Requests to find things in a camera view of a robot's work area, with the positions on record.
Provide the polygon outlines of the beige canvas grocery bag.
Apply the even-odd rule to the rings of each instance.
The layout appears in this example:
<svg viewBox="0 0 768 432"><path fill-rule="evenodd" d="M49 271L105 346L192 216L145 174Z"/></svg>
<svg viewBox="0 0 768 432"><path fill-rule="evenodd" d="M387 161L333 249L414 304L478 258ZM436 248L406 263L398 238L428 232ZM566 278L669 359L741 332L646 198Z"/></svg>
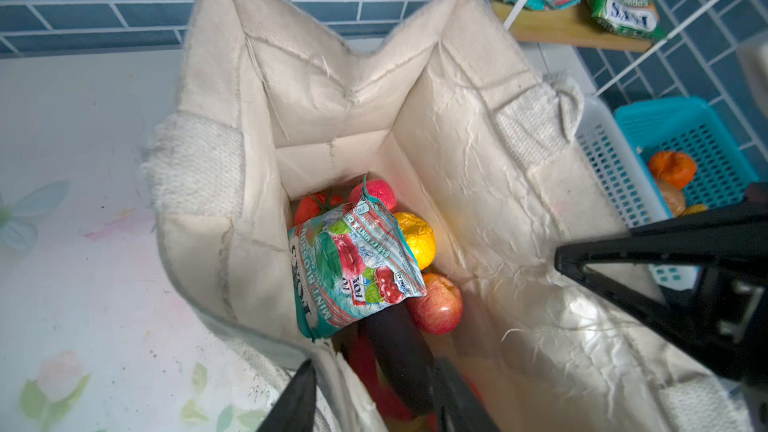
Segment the beige canvas grocery bag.
<svg viewBox="0 0 768 432"><path fill-rule="evenodd" d="M434 343L504 431L747 431L704 366L559 274L556 248L624 231L576 141L579 87L533 68L484 0L434 0L372 53L288 0L197 0L176 111L143 166L163 266L253 362L319 363L344 431L385 425L298 329L289 204L365 173L437 235L465 295Z"/></svg>

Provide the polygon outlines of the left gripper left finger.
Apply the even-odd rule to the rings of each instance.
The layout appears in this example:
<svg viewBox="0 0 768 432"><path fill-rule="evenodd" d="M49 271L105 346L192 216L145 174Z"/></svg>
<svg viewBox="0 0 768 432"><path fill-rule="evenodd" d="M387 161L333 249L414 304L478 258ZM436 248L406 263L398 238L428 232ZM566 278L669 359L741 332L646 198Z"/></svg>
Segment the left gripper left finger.
<svg viewBox="0 0 768 432"><path fill-rule="evenodd" d="M310 359L304 361L257 432L310 432L314 427L317 377Z"/></svg>

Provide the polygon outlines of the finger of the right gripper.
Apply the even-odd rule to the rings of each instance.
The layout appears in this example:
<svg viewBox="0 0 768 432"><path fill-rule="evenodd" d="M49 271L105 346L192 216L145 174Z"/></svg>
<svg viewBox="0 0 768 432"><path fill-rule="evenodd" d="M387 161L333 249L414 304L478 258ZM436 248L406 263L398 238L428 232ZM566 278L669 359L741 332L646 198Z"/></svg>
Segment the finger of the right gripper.
<svg viewBox="0 0 768 432"><path fill-rule="evenodd" d="M737 205L638 227L623 238L562 245L554 255L555 268L701 360L705 326L700 289L714 249L708 231L720 224L738 223L733 212ZM674 308L593 270L595 264L693 267L698 275L688 304Z"/></svg>

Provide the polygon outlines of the red apple with yellow spot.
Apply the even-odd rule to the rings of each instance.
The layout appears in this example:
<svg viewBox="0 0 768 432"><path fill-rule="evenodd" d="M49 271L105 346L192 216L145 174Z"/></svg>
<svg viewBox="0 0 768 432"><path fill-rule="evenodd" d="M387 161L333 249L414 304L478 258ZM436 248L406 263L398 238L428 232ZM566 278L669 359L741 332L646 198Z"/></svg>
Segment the red apple with yellow spot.
<svg viewBox="0 0 768 432"><path fill-rule="evenodd" d="M426 294L406 300L415 325L423 332L442 335L459 324L463 314L461 290L447 277L437 273L423 275Z"/></svg>

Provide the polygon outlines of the red tomato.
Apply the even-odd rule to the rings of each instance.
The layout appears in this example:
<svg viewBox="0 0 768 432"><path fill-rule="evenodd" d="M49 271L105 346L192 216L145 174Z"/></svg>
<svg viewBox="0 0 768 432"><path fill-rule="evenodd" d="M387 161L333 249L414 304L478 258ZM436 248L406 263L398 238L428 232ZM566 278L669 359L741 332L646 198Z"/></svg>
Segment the red tomato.
<svg viewBox="0 0 768 432"><path fill-rule="evenodd" d="M323 215L343 203L343 199L338 195L332 195L329 192L312 193L302 198L297 206L294 215L294 225L300 225L304 222Z"/></svg>

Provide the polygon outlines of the purple eggplant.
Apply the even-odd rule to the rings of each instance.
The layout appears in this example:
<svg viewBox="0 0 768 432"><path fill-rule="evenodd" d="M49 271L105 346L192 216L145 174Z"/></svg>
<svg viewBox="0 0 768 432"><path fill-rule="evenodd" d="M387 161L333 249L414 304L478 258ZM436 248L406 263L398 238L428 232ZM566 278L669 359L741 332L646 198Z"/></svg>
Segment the purple eggplant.
<svg viewBox="0 0 768 432"><path fill-rule="evenodd" d="M434 411L434 356L403 301L359 322L389 387L413 415Z"/></svg>

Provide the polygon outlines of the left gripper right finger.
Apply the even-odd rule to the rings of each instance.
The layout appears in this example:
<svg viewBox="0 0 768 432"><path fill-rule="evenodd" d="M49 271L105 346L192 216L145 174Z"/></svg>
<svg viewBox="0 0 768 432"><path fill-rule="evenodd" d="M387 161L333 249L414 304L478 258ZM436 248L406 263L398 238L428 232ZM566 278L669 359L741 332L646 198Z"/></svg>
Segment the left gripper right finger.
<svg viewBox="0 0 768 432"><path fill-rule="evenodd" d="M437 431L499 431L481 400L447 358L438 358L434 363L433 404Z"/></svg>

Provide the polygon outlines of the pink dragon fruit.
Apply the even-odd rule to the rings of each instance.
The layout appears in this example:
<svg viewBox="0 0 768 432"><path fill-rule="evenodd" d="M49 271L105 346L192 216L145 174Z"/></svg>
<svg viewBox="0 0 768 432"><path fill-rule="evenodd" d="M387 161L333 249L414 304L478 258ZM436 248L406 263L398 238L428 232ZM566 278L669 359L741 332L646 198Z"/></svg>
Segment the pink dragon fruit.
<svg viewBox="0 0 768 432"><path fill-rule="evenodd" d="M367 337L359 335L351 345L346 347L346 359L384 418L402 422L416 418L394 389L380 382L373 346Z"/></svg>

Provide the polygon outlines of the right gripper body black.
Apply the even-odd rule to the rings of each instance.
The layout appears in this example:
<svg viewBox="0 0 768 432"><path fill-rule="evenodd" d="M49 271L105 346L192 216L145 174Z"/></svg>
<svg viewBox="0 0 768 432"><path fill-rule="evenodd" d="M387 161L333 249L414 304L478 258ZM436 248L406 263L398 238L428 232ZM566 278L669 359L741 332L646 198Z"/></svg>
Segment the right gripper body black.
<svg viewBox="0 0 768 432"><path fill-rule="evenodd" d="M708 231L704 269L703 363L745 384L767 382L767 185L753 183L733 208L738 223Z"/></svg>

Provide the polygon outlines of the teal snack bag top shelf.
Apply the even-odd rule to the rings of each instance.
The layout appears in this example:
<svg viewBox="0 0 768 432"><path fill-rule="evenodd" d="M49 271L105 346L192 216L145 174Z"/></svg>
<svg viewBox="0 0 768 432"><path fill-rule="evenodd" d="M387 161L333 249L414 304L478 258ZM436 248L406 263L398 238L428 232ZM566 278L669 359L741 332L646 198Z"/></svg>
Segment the teal snack bag top shelf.
<svg viewBox="0 0 768 432"><path fill-rule="evenodd" d="M366 192L287 237L298 328L312 341L427 292L397 219Z"/></svg>

